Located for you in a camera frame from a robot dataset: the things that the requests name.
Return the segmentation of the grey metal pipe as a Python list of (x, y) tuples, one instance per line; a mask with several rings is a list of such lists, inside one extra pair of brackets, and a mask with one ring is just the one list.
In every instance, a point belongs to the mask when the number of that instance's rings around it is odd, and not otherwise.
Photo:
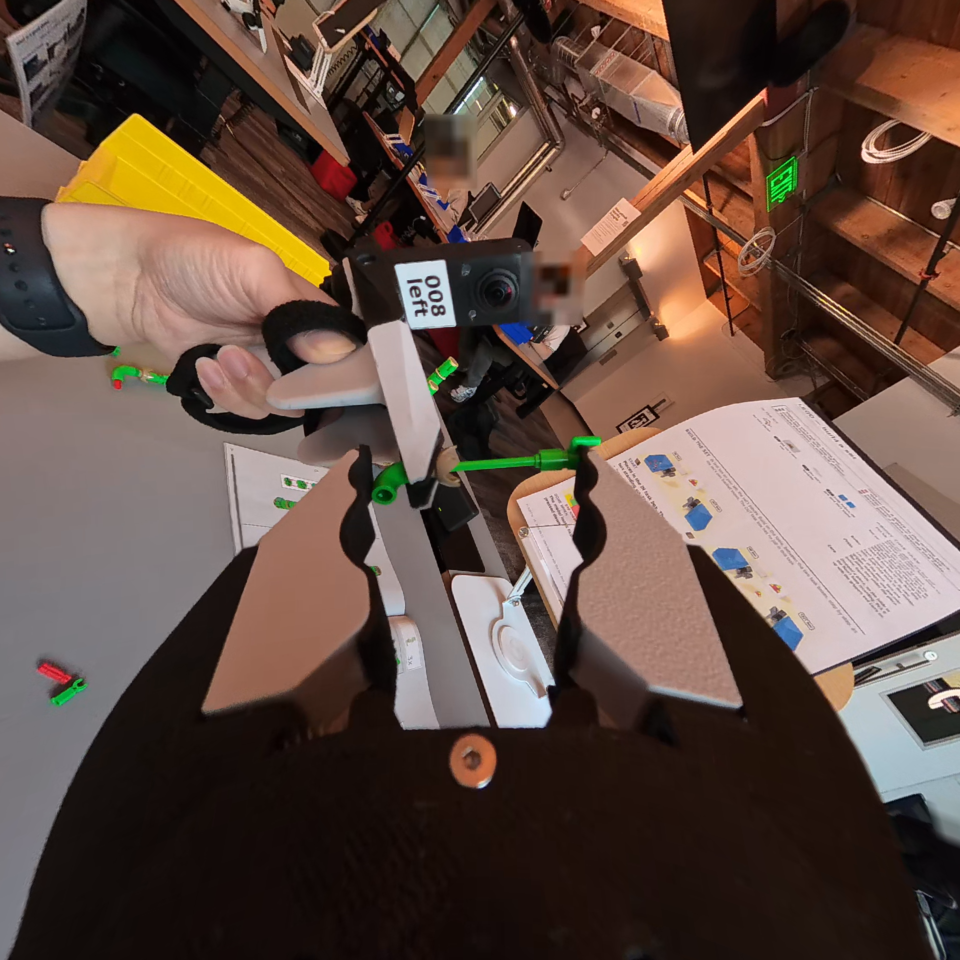
[(479, 234), (487, 234), (510, 207), (516, 201), (522, 199), (528, 188), (534, 184), (541, 174), (551, 168), (553, 162), (564, 152), (567, 145), (561, 127), (526, 62), (520, 41), (512, 36), (508, 47), (510, 64), (522, 90), (527, 95), (530, 110), (534, 115), (542, 142), (513, 178), (508, 181), (496, 204), (481, 217), (477, 226)]

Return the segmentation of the white stand base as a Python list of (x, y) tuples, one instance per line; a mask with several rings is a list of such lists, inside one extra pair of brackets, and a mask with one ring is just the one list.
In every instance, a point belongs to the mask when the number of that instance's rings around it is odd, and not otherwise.
[(554, 678), (513, 586), (503, 578), (457, 574), (450, 589), (495, 724), (545, 727)]

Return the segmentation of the person's left hand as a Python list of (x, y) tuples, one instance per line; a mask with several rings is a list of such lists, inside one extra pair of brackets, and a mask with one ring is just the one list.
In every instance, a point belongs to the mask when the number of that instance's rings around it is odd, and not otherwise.
[(98, 342), (150, 344), (174, 362), (216, 344), (195, 366), (215, 406), (257, 420), (304, 414), (269, 403), (275, 377), (251, 349), (270, 311), (333, 299), (269, 248), (214, 223), (128, 207), (55, 202), (41, 222), (60, 284)]

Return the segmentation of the lego instruction booklet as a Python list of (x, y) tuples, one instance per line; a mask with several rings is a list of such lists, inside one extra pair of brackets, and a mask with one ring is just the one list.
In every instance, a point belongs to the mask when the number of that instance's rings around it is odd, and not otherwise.
[[(256, 546), (328, 473), (325, 466), (302, 464), (233, 443), (223, 446), (227, 500), (234, 551)], [(438, 729), (426, 673), (421, 632), (407, 614), (400, 578), (369, 512), (374, 541), (366, 565), (378, 583), (389, 618), (397, 671), (394, 713), (406, 730)]]

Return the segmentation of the silver air duct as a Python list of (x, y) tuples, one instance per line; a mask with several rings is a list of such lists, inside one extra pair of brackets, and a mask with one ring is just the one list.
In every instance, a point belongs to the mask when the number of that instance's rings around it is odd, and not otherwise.
[(596, 40), (584, 45), (560, 37), (552, 43), (551, 54), (576, 75), (585, 93), (630, 123), (690, 144), (681, 94), (656, 70)]

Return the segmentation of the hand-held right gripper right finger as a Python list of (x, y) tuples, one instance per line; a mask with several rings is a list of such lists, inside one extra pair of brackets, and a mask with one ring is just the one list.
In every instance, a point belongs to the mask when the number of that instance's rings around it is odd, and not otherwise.
[(574, 481), (581, 556), (558, 623), (557, 690), (601, 710), (644, 710), (657, 695), (723, 710), (742, 698), (681, 535), (596, 450)]

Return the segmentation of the yellow plastic bin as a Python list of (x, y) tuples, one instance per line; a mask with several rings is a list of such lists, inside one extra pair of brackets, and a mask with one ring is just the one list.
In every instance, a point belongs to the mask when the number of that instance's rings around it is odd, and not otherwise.
[(320, 253), (138, 114), (80, 162), (54, 200), (194, 218), (266, 247), (315, 286), (331, 273)]

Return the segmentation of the white wall notice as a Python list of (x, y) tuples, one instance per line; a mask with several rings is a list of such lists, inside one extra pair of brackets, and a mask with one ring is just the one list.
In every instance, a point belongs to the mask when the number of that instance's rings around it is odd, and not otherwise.
[(597, 258), (614, 240), (623, 234), (640, 216), (639, 210), (628, 198), (618, 202), (591, 229), (582, 236), (582, 246)]

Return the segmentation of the printed task sheet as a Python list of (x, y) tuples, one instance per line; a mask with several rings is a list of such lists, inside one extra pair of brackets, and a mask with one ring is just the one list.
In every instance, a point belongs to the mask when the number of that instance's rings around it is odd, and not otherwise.
[(697, 414), (606, 461), (811, 674), (958, 613), (958, 546), (799, 398)]

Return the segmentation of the green lego stem assembly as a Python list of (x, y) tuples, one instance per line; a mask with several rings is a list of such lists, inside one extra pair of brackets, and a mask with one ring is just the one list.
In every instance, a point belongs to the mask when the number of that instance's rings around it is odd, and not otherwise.
[[(603, 441), (600, 437), (587, 435), (570, 440), (567, 448), (549, 448), (532, 455), (461, 461), (455, 447), (440, 451), (433, 472), (426, 483), (442, 483), (446, 486), (458, 486), (461, 474), (489, 472), (512, 469), (534, 469), (540, 473), (553, 473), (577, 469), (583, 450), (598, 448)], [(402, 486), (412, 484), (402, 462), (386, 467), (374, 482), (371, 501), (378, 505), (389, 505), (396, 501)]]

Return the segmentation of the black white printed poster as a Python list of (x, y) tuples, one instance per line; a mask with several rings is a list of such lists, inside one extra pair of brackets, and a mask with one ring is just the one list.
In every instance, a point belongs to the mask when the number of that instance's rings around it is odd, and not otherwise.
[(17, 3), (24, 23), (5, 39), (21, 121), (42, 125), (70, 82), (84, 38), (88, 2)]

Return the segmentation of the black smartwatch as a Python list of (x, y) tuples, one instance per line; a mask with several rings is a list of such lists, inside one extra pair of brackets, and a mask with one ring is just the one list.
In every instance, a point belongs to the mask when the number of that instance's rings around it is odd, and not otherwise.
[(86, 315), (66, 294), (42, 231), (44, 198), (1, 198), (1, 323), (20, 342), (51, 357), (108, 356)]

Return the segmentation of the white framed display panel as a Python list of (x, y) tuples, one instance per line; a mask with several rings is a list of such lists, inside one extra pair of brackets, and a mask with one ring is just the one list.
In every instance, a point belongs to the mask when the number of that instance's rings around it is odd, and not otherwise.
[(958, 820), (957, 633), (867, 667), (839, 717), (885, 802), (920, 795)]

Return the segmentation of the red bin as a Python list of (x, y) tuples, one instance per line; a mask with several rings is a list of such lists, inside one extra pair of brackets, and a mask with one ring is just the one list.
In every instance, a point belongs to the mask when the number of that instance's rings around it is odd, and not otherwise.
[(339, 163), (329, 150), (322, 150), (309, 172), (317, 186), (337, 202), (345, 202), (357, 185), (354, 170)]

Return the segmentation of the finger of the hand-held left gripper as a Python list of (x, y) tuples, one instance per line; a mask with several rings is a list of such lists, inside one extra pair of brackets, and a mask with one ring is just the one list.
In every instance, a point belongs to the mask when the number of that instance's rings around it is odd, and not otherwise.
[(408, 480), (433, 473), (442, 422), (412, 331), (403, 320), (379, 323), (367, 332), (381, 390)]

